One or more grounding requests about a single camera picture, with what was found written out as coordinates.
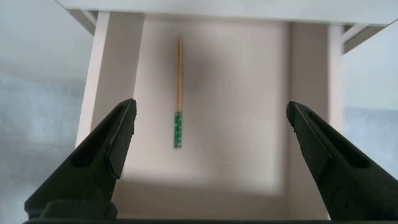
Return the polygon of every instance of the green patterned wrapper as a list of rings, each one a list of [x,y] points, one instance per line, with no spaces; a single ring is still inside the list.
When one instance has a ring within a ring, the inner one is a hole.
[[[182,138],[182,113],[176,112],[174,115],[174,148],[181,148]]]

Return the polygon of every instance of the white cabinet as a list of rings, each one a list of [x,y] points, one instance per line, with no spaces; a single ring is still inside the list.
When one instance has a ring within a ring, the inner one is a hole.
[[[310,190],[300,189],[296,179],[315,184],[302,157],[293,156],[299,149],[292,147],[297,140],[285,107],[289,99],[304,99],[328,119],[335,89],[331,28],[303,26],[99,13],[77,143],[117,103],[137,101],[135,134],[113,198],[120,217],[295,218],[290,205]],[[303,36],[302,29],[313,33]],[[182,149],[176,150],[179,35],[184,39],[183,137]],[[291,164],[301,169],[294,171]],[[317,207],[320,214],[300,213],[326,218],[319,193],[313,194],[308,209]]]

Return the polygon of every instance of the white wall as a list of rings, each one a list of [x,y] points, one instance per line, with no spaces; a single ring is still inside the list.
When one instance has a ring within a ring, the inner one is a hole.
[[[85,80],[93,37],[56,1],[0,1],[0,34],[0,71]]]
[[[398,110],[398,22],[344,54],[345,106]]]
[[[290,100],[308,106],[342,131],[341,26],[294,22],[290,33]],[[291,127],[289,135],[289,218],[327,219],[327,210]]]

